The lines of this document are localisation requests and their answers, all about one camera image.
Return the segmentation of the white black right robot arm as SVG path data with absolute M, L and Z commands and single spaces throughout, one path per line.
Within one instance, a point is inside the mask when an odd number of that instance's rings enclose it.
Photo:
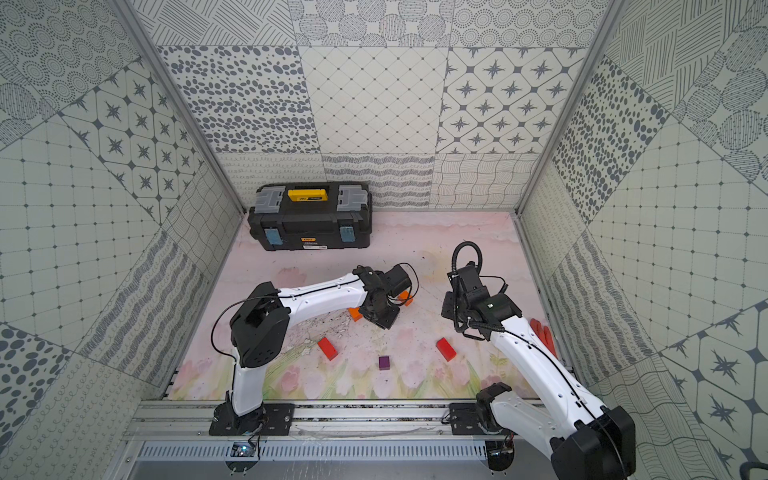
M 487 341 L 523 375 L 542 402 L 536 407 L 496 382 L 476 396 L 487 433 L 517 434 L 547 456 L 560 479 L 628 479 L 636 471 L 636 427 L 622 407 L 607 407 L 536 335 L 503 292 L 492 295 L 478 268 L 453 269 L 443 315 L 467 338 Z

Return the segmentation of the red block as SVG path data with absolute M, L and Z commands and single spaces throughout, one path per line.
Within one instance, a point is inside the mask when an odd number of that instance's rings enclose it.
M 446 338 L 440 338 L 435 346 L 446 362 L 452 361 L 457 356 L 456 350 Z
M 326 338 L 321 338 L 318 343 L 318 347 L 322 351 L 323 355 L 329 360 L 332 361 L 338 356 L 338 350 L 335 348 L 335 346 L 332 344 L 332 342 Z

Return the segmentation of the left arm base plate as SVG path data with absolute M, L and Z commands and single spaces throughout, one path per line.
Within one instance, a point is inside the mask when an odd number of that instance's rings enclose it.
M 292 403 L 263 403 L 256 410 L 238 416 L 231 403 L 225 402 L 214 409 L 208 433 L 210 436 L 287 436 L 295 407 Z

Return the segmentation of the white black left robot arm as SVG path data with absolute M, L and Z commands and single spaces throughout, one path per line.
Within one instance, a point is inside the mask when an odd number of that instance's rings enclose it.
M 342 277 L 304 287 L 258 285 L 230 320 L 235 358 L 228 394 L 231 411 L 245 417 L 261 408 L 267 366 L 280 354 L 290 327 L 352 308 L 375 326 L 389 329 L 400 311 L 398 297 L 412 287 L 401 265 L 386 272 L 359 265 Z

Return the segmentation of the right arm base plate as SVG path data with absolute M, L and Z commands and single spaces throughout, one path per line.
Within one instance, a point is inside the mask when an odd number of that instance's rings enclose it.
M 442 423 L 450 427 L 454 436 L 487 436 L 499 433 L 498 429 L 491 430 L 481 421 L 475 403 L 450 403 Z

